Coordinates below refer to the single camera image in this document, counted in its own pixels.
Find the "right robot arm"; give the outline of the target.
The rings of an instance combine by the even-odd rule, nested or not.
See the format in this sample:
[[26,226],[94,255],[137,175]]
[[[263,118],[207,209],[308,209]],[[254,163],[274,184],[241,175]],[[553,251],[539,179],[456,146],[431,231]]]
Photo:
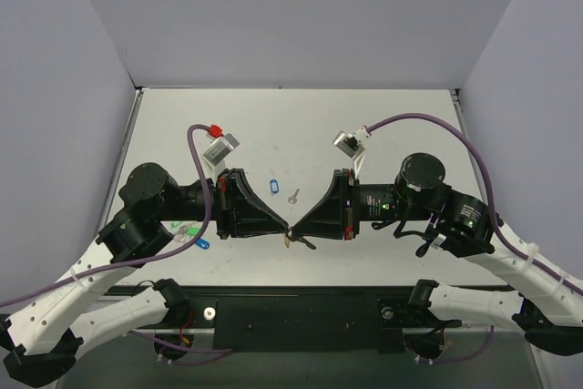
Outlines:
[[514,238],[505,246],[495,235],[503,221],[487,205],[445,184],[445,167],[427,153],[406,157],[392,184],[362,184],[353,170],[334,172],[330,188],[286,232],[288,241],[352,240],[362,223],[374,230],[394,227],[396,239],[421,240],[415,255],[431,249],[472,262],[505,281],[510,290],[484,291],[420,280],[402,309],[418,324],[473,322],[521,333],[554,355],[582,351],[582,298],[565,275],[543,268],[537,248]]

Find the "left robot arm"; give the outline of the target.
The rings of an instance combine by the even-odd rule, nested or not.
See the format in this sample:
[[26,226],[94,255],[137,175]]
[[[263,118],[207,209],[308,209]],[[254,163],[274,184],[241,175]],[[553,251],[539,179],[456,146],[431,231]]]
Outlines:
[[121,334],[189,319],[186,293],[172,279],[107,308],[90,306],[112,286],[159,260],[173,240],[170,220],[216,224],[220,238],[281,234],[288,223],[252,190],[242,169],[227,169],[217,182],[180,186],[157,163],[137,166],[120,189],[122,209],[54,285],[1,321],[4,366],[11,378],[33,388],[53,383],[82,355]]

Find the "black head key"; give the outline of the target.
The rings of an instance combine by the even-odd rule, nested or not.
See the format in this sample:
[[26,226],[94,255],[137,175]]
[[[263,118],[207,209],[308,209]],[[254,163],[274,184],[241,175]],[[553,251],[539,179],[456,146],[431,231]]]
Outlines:
[[289,249],[293,243],[300,243],[311,251],[315,251],[317,249],[317,247],[308,241],[305,237],[294,234],[293,230],[287,230],[284,233],[284,245],[287,249]]

